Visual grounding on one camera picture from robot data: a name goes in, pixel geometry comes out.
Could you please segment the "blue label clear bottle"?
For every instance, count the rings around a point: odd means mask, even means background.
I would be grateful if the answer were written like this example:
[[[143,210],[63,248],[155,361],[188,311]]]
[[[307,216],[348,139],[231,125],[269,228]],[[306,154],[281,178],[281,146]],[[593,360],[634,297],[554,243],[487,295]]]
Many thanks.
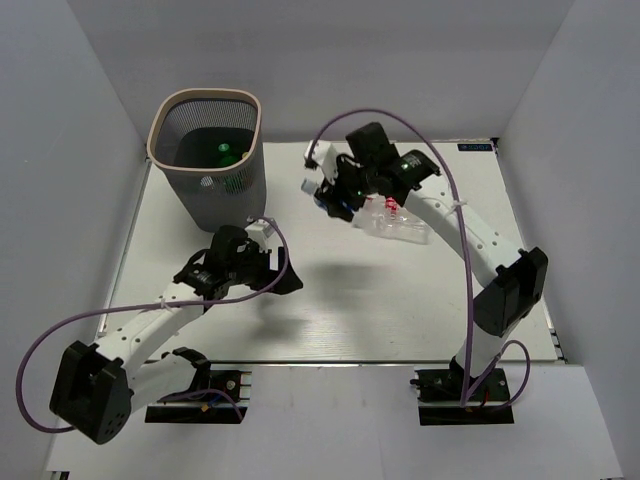
[[[327,180],[318,183],[305,178],[302,181],[301,190],[310,195],[314,202],[331,218],[340,218],[351,222],[354,214],[359,210],[358,206],[354,207],[342,199],[339,192]]]

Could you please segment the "red cap clear bottle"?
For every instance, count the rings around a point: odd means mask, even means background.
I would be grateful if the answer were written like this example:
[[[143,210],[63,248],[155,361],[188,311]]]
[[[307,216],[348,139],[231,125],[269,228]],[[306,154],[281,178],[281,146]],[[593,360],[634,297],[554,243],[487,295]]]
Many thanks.
[[[392,198],[370,196],[365,202],[367,211],[374,213],[401,214],[404,209]]]

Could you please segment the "white cap clear bottle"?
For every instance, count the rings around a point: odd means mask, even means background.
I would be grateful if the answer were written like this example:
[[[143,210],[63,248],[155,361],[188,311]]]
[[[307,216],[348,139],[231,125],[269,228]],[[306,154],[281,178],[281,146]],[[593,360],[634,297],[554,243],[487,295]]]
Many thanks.
[[[431,242],[432,229],[400,207],[370,203],[355,214],[353,223],[367,235],[417,245]]]

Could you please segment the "green soda bottle front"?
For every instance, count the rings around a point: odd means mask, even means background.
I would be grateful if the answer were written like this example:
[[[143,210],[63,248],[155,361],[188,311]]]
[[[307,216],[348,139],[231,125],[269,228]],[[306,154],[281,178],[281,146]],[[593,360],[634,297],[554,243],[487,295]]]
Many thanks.
[[[230,167],[241,160],[238,150],[229,143],[221,143],[217,147],[217,151],[213,156],[213,168]]]

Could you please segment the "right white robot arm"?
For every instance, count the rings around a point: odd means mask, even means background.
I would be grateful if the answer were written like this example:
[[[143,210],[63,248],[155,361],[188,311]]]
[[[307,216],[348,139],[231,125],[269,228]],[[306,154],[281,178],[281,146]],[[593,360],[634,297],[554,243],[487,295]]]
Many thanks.
[[[371,122],[346,137],[342,153],[320,138],[304,153],[306,168],[321,182],[304,181],[303,191],[331,218],[352,223],[372,196],[393,200],[426,223],[462,259],[467,283],[466,338],[452,362],[453,390],[472,399],[488,385],[508,337],[539,302],[548,257],[526,250],[491,228],[460,197],[452,172],[437,150],[400,153],[382,125]]]

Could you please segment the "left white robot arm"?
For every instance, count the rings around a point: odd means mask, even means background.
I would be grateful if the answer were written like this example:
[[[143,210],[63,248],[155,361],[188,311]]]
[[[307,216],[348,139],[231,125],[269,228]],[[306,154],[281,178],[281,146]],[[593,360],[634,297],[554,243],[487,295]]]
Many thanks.
[[[98,445],[111,441],[135,411],[158,401],[235,399],[213,381],[211,361],[178,347],[170,337],[213,306],[231,303],[231,288],[253,296],[288,295],[303,287],[287,245],[268,246],[279,232],[260,219],[246,228],[223,226],[211,244],[193,254],[155,304],[140,306],[116,331],[87,345],[76,341],[62,355],[51,411]]]

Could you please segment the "grey ribbed waste bin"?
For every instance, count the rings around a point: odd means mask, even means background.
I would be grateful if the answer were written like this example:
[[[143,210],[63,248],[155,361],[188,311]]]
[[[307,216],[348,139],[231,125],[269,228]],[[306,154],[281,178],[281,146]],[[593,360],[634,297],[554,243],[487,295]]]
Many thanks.
[[[244,90],[184,89],[159,107],[148,134],[147,156],[201,230],[244,227],[265,213],[261,124],[261,104]],[[249,155],[230,167],[213,168],[221,143]]]

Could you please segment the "blue table corner sticker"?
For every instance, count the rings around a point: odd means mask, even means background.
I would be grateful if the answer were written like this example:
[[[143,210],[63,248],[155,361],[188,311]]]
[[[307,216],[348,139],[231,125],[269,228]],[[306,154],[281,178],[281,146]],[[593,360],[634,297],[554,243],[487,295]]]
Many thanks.
[[[492,143],[458,143],[457,148],[461,152],[492,152]]]

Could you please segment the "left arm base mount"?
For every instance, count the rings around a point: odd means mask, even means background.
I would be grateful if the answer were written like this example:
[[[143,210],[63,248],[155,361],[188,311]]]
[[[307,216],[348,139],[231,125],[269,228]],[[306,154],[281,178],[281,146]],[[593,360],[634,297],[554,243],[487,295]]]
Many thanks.
[[[150,404],[148,424],[239,425],[249,408],[252,372],[239,365],[213,364],[202,371],[184,395]]]

